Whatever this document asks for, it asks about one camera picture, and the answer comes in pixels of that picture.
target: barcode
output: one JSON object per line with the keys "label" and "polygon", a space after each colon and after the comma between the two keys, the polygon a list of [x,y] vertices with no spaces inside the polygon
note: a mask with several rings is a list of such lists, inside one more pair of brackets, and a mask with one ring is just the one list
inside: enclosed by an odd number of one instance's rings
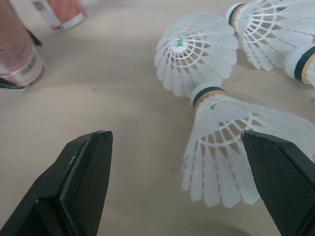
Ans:
{"label": "barcode", "polygon": [[39,11],[45,11],[46,10],[45,4],[42,1],[33,1],[33,5]]}
{"label": "barcode", "polygon": [[33,69],[34,65],[36,64],[37,61],[37,55],[34,54],[33,57],[31,58],[31,62],[28,64],[27,67],[25,67],[23,70],[21,70],[22,76],[25,76],[27,73],[29,73],[30,70]]}

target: white shuttlecock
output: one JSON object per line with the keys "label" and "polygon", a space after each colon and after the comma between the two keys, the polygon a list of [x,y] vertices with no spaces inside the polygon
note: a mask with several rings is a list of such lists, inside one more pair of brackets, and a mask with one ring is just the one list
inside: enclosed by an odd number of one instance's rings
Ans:
{"label": "white shuttlecock", "polygon": [[315,153],[315,126],[296,115],[227,96],[211,82],[191,95],[196,109],[184,154],[182,189],[208,207],[231,208],[243,199],[254,204],[259,194],[241,140],[243,130],[270,134],[294,142],[310,159]]}
{"label": "white shuttlecock", "polygon": [[315,87],[315,44],[305,44],[291,51],[284,61],[288,76]]}
{"label": "white shuttlecock", "polygon": [[155,66],[163,86],[190,97],[204,81],[221,84],[237,62],[234,29],[221,16],[195,13],[171,26],[157,45]]}
{"label": "white shuttlecock", "polygon": [[257,69],[283,68],[295,47],[312,43],[314,0],[254,0],[233,5],[226,20],[238,33],[249,62]]}

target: green logo on shuttlecock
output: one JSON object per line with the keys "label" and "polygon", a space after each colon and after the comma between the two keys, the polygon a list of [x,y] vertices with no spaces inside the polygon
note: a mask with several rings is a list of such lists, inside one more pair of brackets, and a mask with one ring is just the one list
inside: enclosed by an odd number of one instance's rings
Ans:
{"label": "green logo on shuttlecock", "polygon": [[185,39],[185,37],[183,36],[178,36],[176,39],[175,39],[175,46],[178,48],[178,49],[182,49],[186,46],[187,44],[187,41]]}

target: shuttlecock cork base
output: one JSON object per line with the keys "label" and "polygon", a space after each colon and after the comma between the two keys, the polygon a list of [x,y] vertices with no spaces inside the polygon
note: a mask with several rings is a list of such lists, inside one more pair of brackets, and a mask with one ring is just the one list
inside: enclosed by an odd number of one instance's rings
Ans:
{"label": "shuttlecock cork base", "polygon": [[226,13],[225,19],[227,20],[228,24],[231,25],[234,29],[236,29],[235,18],[242,11],[242,8],[245,5],[245,3],[234,4]]}
{"label": "shuttlecock cork base", "polygon": [[284,61],[288,76],[315,87],[315,44],[306,44],[290,52]]}
{"label": "shuttlecock cork base", "polygon": [[195,109],[197,109],[204,99],[216,95],[227,95],[227,93],[222,87],[212,82],[202,83],[192,91],[191,104]]}

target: beige table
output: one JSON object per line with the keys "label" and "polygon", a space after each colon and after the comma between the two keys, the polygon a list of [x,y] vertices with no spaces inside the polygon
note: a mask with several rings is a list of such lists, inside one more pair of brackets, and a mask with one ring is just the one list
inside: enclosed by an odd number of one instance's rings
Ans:
{"label": "beige table", "polygon": [[[261,200],[206,208],[181,190],[194,113],[188,99],[164,90],[154,68],[171,23],[197,11],[224,15],[236,1],[93,0],[89,18],[59,34],[28,0],[13,2],[43,41],[49,69],[26,92],[0,91],[0,226],[68,141],[107,129],[114,149],[99,236],[279,235]],[[224,82],[232,96],[315,122],[315,90],[239,58]]]}

